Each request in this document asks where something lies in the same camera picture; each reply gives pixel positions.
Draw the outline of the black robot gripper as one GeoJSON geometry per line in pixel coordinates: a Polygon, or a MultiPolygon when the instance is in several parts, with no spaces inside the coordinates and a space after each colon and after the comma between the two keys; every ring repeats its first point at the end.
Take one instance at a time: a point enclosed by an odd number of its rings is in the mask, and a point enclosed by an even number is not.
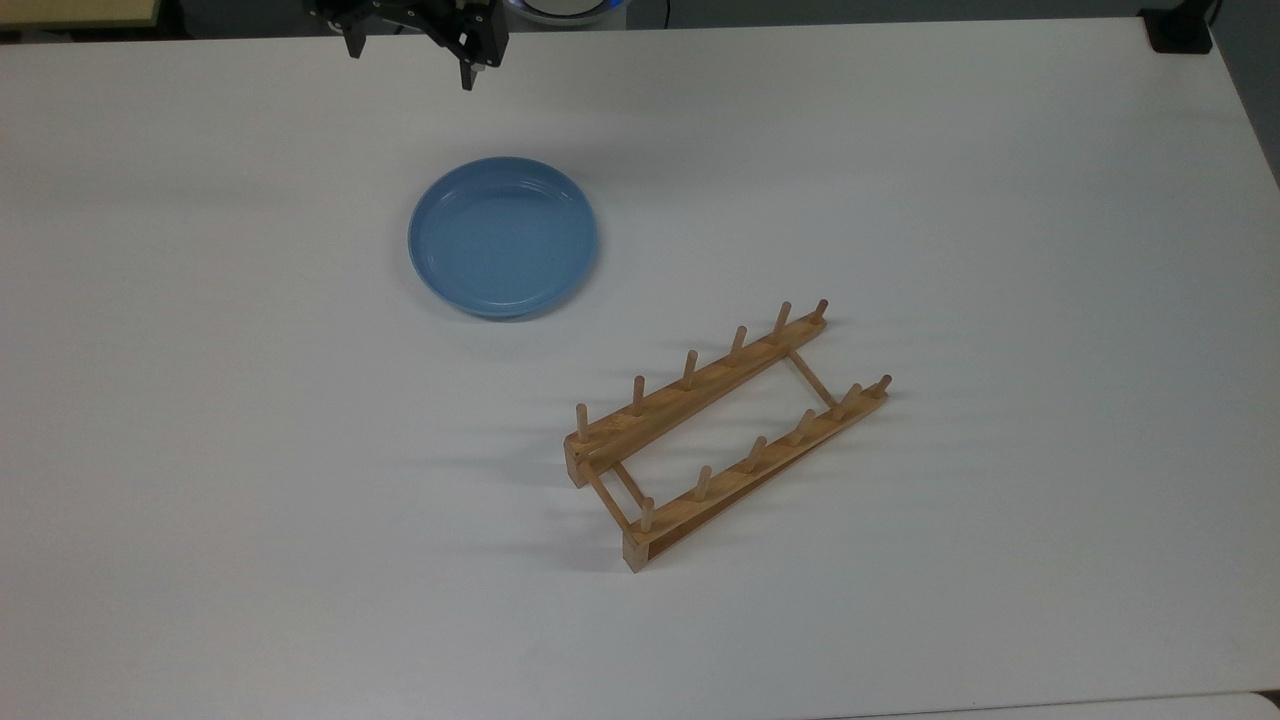
{"type": "Polygon", "coordinates": [[[509,27],[499,1],[306,1],[305,10],[343,36],[360,59],[367,42],[365,20],[378,18],[417,29],[460,59],[461,86],[472,91],[477,76],[506,58],[509,27]]]}

